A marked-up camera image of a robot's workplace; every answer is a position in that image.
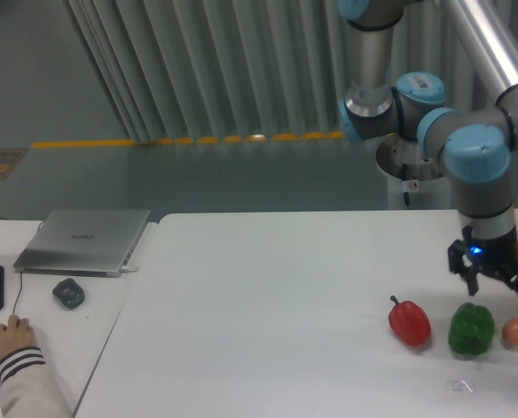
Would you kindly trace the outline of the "cream striped-cuff sleeve forearm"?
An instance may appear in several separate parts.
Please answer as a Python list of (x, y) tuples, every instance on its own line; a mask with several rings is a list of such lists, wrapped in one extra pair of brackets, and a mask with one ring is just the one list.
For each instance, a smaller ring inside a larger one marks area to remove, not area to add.
[(36, 346), (21, 347), (0, 360), (2, 417), (72, 417), (57, 379)]

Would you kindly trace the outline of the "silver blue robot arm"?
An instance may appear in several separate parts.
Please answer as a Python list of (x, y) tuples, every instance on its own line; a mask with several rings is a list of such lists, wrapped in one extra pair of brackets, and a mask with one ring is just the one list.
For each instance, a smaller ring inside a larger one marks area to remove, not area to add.
[(448, 179), (461, 238), (447, 250), (451, 273), (478, 292), (478, 277), (518, 294), (518, 235), (511, 155), (518, 151), (518, 45), (487, 1), (439, 1), (494, 105), (461, 112), (447, 107), (443, 83), (424, 72), (389, 81), (394, 26), (403, 1), (340, 1), (357, 38), (357, 67), (339, 101), (345, 136), (362, 141), (396, 134), (417, 144)]

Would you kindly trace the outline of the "person's right hand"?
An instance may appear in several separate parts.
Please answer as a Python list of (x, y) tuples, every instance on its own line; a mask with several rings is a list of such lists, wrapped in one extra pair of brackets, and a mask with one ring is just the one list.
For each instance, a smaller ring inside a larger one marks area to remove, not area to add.
[(19, 329), (8, 331), (7, 324), (0, 323), (0, 361), (17, 350), (37, 346), (37, 339), (32, 326), (30, 326), (29, 332), (21, 332)]

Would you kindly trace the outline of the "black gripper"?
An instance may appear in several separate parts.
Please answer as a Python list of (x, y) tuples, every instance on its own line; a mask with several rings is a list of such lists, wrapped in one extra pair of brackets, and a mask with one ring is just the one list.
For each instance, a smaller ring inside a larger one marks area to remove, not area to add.
[[(462, 238), (455, 240), (447, 250), (448, 268), (459, 274), (468, 287), (468, 295), (479, 290), (478, 267), (484, 273), (507, 277), (507, 286), (518, 294), (518, 234), (514, 226), (508, 233), (491, 239), (476, 238), (472, 226), (462, 228)], [(472, 264), (467, 265), (465, 258)]]

